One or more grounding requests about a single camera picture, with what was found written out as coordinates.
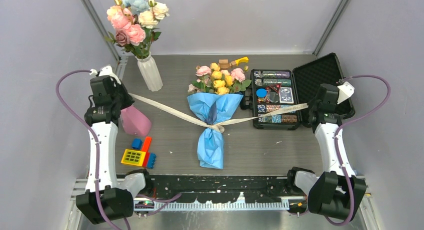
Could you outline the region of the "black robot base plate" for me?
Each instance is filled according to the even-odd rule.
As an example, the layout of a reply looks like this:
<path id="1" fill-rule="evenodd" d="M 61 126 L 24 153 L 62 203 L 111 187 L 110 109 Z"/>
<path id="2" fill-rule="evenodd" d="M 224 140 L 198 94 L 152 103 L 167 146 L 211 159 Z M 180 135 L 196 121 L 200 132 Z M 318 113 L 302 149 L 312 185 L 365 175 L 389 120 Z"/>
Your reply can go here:
<path id="1" fill-rule="evenodd" d="M 170 199 L 181 193 L 178 203 L 234 203 L 244 198 L 248 204 L 277 203 L 287 197 L 305 200 L 299 190 L 288 188 L 286 176 L 242 175 L 150 175 L 142 194 Z"/>

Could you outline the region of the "cream satin ribbon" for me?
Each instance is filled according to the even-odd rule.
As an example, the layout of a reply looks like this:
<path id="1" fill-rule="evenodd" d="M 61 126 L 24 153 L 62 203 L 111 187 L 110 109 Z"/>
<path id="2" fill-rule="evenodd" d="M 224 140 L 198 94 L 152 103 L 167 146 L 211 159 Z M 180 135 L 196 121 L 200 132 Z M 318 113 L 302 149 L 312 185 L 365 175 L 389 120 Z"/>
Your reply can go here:
<path id="1" fill-rule="evenodd" d="M 230 120 L 226 120 L 226 121 L 216 123 L 216 124 L 207 124 L 207 123 L 205 123 L 205 122 L 203 122 L 199 119 L 196 119 L 195 117 L 187 115 L 183 112 L 180 112 L 176 109 L 173 109 L 173 108 L 166 106 L 164 104 L 161 104 L 159 102 L 153 101 L 151 99 L 148 99 L 148 98 L 145 98 L 145 97 L 133 94 L 133 93 L 130 93 L 129 95 L 133 99 L 136 99 L 136 100 L 139 100 L 143 103 L 151 105 L 155 108 L 158 108 L 159 110 L 167 112 L 167 113 L 174 115 L 174 116 L 176 116 L 180 119 L 183 119 L 187 122 L 190 122 L 190 123 L 193 123 L 193 124 L 205 127 L 205 128 L 213 129 L 213 130 L 218 131 L 220 133 L 223 133 L 225 131 L 225 128 L 224 128 L 225 125 L 238 124 L 238 123 L 247 122 L 247 121 L 259 118 L 259 116 L 258 116 L 258 117 L 249 117 L 249 118 L 230 119 Z M 308 107 L 309 106 L 308 106 L 307 103 L 292 105 L 292 106 L 287 107 L 287 108 L 283 108 L 283 109 L 280 109 L 280 110 L 276 110 L 276 111 L 267 113 L 267 114 L 263 115 L 263 117 L 272 116 L 272 115 L 279 115 L 279 114 L 286 114 L 286 113 L 293 112 L 293 111 L 300 111 L 300 110 L 303 110 L 303 109 L 308 109 Z"/>

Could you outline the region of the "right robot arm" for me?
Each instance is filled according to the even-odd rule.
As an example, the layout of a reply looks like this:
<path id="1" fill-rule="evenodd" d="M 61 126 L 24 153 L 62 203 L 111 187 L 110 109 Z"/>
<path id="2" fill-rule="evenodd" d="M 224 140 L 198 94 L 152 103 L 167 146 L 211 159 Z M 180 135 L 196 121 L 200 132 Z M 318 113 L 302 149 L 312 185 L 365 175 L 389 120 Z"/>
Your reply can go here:
<path id="1" fill-rule="evenodd" d="M 310 213 L 322 215 L 338 226 L 353 220 L 367 189 L 365 181 L 357 178 L 350 166 L 343 143 L 342 117 L 335 111 L 354 91 L 349 82 L 320 85 L 308 103 L 308 121 L 319 144 L 323 173 L 317 177 L 311 170 L 293 167 L 285 182 L 291 195 L 306 195 Z"/>

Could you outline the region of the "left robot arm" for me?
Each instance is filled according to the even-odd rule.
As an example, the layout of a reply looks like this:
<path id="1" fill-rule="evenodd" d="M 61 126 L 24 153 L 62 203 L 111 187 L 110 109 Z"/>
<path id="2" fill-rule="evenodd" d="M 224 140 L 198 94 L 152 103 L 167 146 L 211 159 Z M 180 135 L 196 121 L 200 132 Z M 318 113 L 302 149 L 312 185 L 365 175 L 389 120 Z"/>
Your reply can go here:
<path id="1" fill-rule="evenodd" d="M 90 162 L 85 192 L 76 196 L 76 206 L 94 225 L 111 223 L 133 215 L 134 199 L 148 197 L 153 183 L 145 171 L 125 176 L 116 174 L 116 137 L 121 110 L 133 104 L 123 84 L 109 75 L 90 80 L 92 95 L 84 115 L 90 138 Z"/>

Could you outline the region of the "blue paper bouquet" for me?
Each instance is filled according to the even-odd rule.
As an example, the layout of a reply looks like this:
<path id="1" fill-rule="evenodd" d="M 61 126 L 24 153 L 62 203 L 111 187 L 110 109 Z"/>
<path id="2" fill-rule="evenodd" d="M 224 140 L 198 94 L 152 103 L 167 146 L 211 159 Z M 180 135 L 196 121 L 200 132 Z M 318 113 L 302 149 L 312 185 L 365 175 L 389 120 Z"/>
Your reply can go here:
<path id="1" fill-rule="evenodd" d="M 242 102 L 243 92 L 250 86 L 246 72 L 249 67 L 232 70 L 217 63 L 196 67 L 196 81 L 188 86 L 189 109 L 203 123 L 214 125 L 230 120 Z M 199 165 L 204 168 L 223 169 L 224 138 L 219 130 L 206 128 L 197 144 Z"/>

